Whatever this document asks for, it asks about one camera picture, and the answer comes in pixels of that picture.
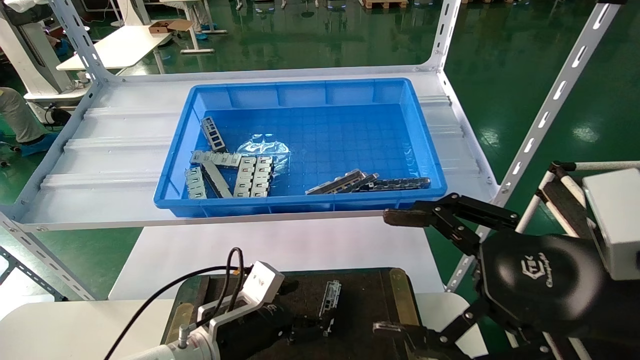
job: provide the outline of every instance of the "metal part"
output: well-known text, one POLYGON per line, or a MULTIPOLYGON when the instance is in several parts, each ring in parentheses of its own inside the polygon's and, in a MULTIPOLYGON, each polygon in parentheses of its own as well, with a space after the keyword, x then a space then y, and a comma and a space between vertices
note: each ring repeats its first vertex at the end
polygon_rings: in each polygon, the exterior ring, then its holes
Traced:
MULTIPOLYGON (((341 289, 342 285, 338 280, 328 281, 326 283, 324 298, 322 300, 322 308, 320 309, 320 314, 318 315, 321 320, 324 317, 329 316, 331 310, 334 310, 338 307, 338 300, 340 298, 341 289)), ((331 333, 331 326, 333 325, 333 321, 333 316, 331 316, 331 319, 328 319, 328 325, 325 329, 320 326, 320 329, 323 329, 323 336, 329 336, 329 333, 331 333)))
POLYGON ((305 191, 305 193, 307 195, 317 195, 322 193, 337 193, 343 190, 345 187, 353 183, 357 183, 358 181, 364 179, 365 177, 366 175, 362 171, 360 171, 360 169, 355 169, 344 174, 344 176, 336 177, 331 181, 327 181, 326 183, 323 183, 314 188, 311 188, 305 191))
POLYGON ((189 325, 182 324, 180 325, 180 329, 178 331, 178 347, 181 349, 187 348, 187 341, 189 340, 189 335, 191 331, 196 329, 196 324, 191 323, 189 325))
POLYGON ((222 136, 220 136, 220 132, 218 132, 218 128, 213 122, 213 119, 211 117, 206 117, 202 119, 202 123, 200 125, 202 127, 202 133, 207 138, 207 141, 211 146, 211 150, 213 150, 213 152, 225 152, 227 150, 227 146, 222 140, 222 136))
POLYGON ((271 156, 245 156, 240 161, 234 197, 266 197, 273 171, 271 156))
POLYGON ((238 168, 241 158, 241 154, 196 150, 192 153, 190 162, 192 164, 201 164, 205 161, 213 161, 217 167, 238 168))
MULTIPOLYGON (((547 95, 545 102, 542 103, 540 111, 536 115, 529 132, 525 136, 520 149, 513 162, 509 166, 506 176, 502 180, 500 191, 492 200, 492 204, 504 206, 513 193, 513 188, 518 184, 522 174, 531 162, 533 154, 535 154, 538 146, 542 143, 551 123, 553 123, 560 108, 564 104, 567 96, 571 92, 574 84, 578 80, 580 73, 594 53, 596 47, 600 43, 600 39, 611 24, 621 5, 598 3, 593 8, 587 23, 584 25, 582 32, 573 45, 573 49, 569 53, 556 81, 551 87, 551 91, 547 95)), ((489 228, 479 226, 476 233, 484 241, 489 235, 489 228)), ((464 275, 469 266, 475 263, 475 258, 463 256, 458 266, 449 279, 445 290, 447 292, 456 291, 460 284, 460 277, 456 274, 464 275)))
POLYGON ((411 177, 408 179, 375 180, 359 187, 354 192, 387 192, 393 190, 416 190, 429 187, 428 177, 411 177))
POLYGON ((232 197, 229 192, 229 185, 213 161, 205 161, 200 164, 200 166, 202 167, 204 177, 219 198, 232 197))
POLYGON ((202 170, 199 167, 187 169, 184 172, 187 181, 187 192, 189 199, 206 199, 207 190, 204 186, 202 170))
POLYGON ((364 179, 357 181, 351 185, 347 185, 344 189, 340 190, 338 193, 350 193, 357 191, 360 187, 366 185, 367 183, 371 183, 378 178, 377 173, 373 173, 371 175, 367 175, 364 179))
POLYGON ((53 286, 51 286, 48 282, 44 281, 41 277, 37 276, 32 270, 26 267, 24 264, 20 262, 20 260, 13 257, 7 250, 5 250, 2 246, 0 246, 0 256, 7 260, 8 266, 4 273, 0 274, 0 285, 6 280, 6 278, 11 274, 13 269, 17 268, 24 275, 27 275, 33 282, 40 285, 47 293, 53 295, 55 301, 65 301, 67 298, 63 296, 58 290, 56 290, 53 286))

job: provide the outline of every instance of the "metal bracket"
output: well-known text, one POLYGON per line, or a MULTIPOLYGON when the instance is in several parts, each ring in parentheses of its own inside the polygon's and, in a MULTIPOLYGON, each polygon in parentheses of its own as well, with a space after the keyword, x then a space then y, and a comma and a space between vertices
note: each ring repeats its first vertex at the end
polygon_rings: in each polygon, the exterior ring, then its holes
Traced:
POLYGON ((448 0, 442 3, 443 10, 440 12, 431 57, 427 62, 422 64, 423 66, 427 68, 434 67, 435 71, 444 69, 461 3, 462 0, 448 0))
POLYGON ((97 296, 89 290, 46 246, 31 233, 25 233, 14 222, 9 220, 5 214, 0 213, 0 222, 19 243, 29 250, 38 260, 47 265, 56 276, 67 284, 83 300, 96 300, 97 296))
MULTIPOLYGON (((611 24, 614 16, 620 9, 621 5, 616 4, 602 4, 598 3, 593 8, 587 23, 584 25, 580 36, 575 41, 573 49, 569 53, 556 82, 551 87, 551 91, 547 95, 545 102, 543 102, 540 111, 536 115, 536 118, 525 137, 524 142, 520 146, 517 155, 513 159, 509 170, 507 171, 500 191, 491 201, 492 204, 497 206, 504 206, 507 200, 510 198, 513 189, 520 181, 524 170, 527 168, 533 154, 540 146, 542 139, 545 137, 551 123, 553 123, 556 115, 560 111, 560 107, 564 104, 567 96, 571 92, 575 85, 580 73, 584 69, 585 65, 589 61, 589 58, 595 51, 602 35, 611 24)), ((476 230, 480 239, 484 241, 489 234, 489 228, 479 226, 476 230)), ((462 277, 467 273, 469 266, 475 263, 475 258, 472 256, 463 256, 458 262, 458 266, 453 272, 453 275, 449 279, 445 288, 446 292, 456 291, 462 277)))
POLYGON ((4 271, 3 274, 0 274, 0 285, 2 285, 2 283, 4 283, 4 281, 6 280, 6 278, 9 277, 13 269, 17 268, 18 270, 23 272, 24 275, 27 275, 31 280, 33 280, 33 282, 40 285, 40 287, 46 290, 47 293, 50 293, 51 295, 53 295, 53 299, 55 301, 67 300, 67 297, 63 296, 58 290, 56 290, 56 288, 49 285, 48 282, 44 281, 42 278, 37 276, 28 267, 22 264, 20 260, 16 259, 13 255, 9 254, 9 252, 5 250, 2 246, 0 246, 0 256, 5 258, 7 262, 9 262, 8 268, 4 271))

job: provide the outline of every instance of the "white machine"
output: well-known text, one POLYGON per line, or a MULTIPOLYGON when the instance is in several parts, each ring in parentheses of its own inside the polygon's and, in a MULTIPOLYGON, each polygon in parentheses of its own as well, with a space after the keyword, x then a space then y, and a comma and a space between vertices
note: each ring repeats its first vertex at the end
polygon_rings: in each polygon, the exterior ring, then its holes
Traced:
POLYGON ((584 195, 598 227, 602 261, 614 280, 640 279, 640 170, 628 168, 584 178, 584 195))
POLYGON ((0 47, 18 72, 28 93, 24 96, 40 122, 46 109, 55 102, 72 109, 79 103, 90 85, 73 80, 69 74, 56 70, 60 64, 39 23, 14 26, 0 6, 0 47))

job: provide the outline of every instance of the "white desk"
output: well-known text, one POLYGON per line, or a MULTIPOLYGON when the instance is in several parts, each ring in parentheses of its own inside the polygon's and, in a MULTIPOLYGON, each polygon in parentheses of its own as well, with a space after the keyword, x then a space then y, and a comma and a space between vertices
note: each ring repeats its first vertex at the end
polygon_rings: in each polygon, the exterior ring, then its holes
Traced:
MULTIPOLYGON (((146 299, 184 274, 224 265, 235 246, 245 264, 261 260, 282 272, 398 267, 414 292, 444 291, 423 229, 363 217, 146 227, 109 300, 146 299)), ((177 289, 162 299, 174 298, 177 289)))
MULTIPOLYGON (((149 52, 153 51, 160 74, 164 74, 162 58, 157 50, 157 46, 166 38, 170 37, 171 33, 151 34, 149 33, 148 27, 149 25, 123 26, 97 42, 94 45, 95 50, 98 52, 98 56, 100 56, 104 67, 107 69, 132 67, 149 52)), ((61 71, 83 70, 84 68, 85 66, 79 55, 75 55, 56 67, 56 69, 61 71)))
MULTIPOLYGON (((0 359, 102 359, 133 313, 133 301, 43 302, 19 307, 0 321, 0 359)), ((441 331, 467 308, 452 293, 417 294, 423 325, 441 331)), ((162 339, 173 300, 157 300, 131 327, 113 359, 152 348, 162 339)), ((477 325, 456 344, 470 357, 487 354, 477 325)))

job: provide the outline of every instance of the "robotic arm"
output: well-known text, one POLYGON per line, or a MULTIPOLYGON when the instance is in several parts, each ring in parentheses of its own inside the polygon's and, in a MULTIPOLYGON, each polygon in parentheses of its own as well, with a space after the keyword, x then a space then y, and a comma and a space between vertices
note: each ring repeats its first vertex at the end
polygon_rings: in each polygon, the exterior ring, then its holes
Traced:
POLYGON ((423 327, 375 323, 382 336, 402 337, 421 356, 469 359, 455 345, 480 317, 489 316, 527 344, 482 359, 553 359, 535 335, 596 338, 622 343, 638 339, 640 281, 614 281, 593 240, 565 235, 515 232, 518 215, 456 193, 438 201, 418 201, 411 209, 388 209, 390 225, 433 226, 467 255, 477 258, 479 298, 442 332, 423 327), (495 232, 484 242, 456 217, 495 232))
MULTIPOLYGON (((244 360, 270 347, 291 332, 293 317, 272 304, 284 275, 260 261, 253 265, 233 310, 225 312, 231 296, 223 299, 220 315, 196 328, 180 327, 178 340, 159 345, 126 360, 244 360)), ((198 322, 211 317, 215 304, 198 309, 198 322)))
MULTIPOLYGON (((565 338, 596 338, 637 343, 636 311, 640 281, 614 281, 593 240, 565 235, 515 232, 518 214, 457 193, 438 201, 418 201, 410 209, 388 209, 384 221, 395 226, 433 226, 478 263, 474 272, 478 299, 443 331, 416 325, 377 322, 375 335, 401 338, 418 356, 469 360, 457 346, 478 319, 490 317, 525 344, 482 360, 553 359, 540 332, 565 338), (495 232, 484 242, 459 218, 495 232)), ((179 339, 128 360, 245 360, 285 338, 312 340, 330 326, 331 316, 300 318, 274 303, 284 276, 257 262, 244 282, 237 307, 222 314, 214 304, 198 309, 198 323, 180 328, 179 339)))

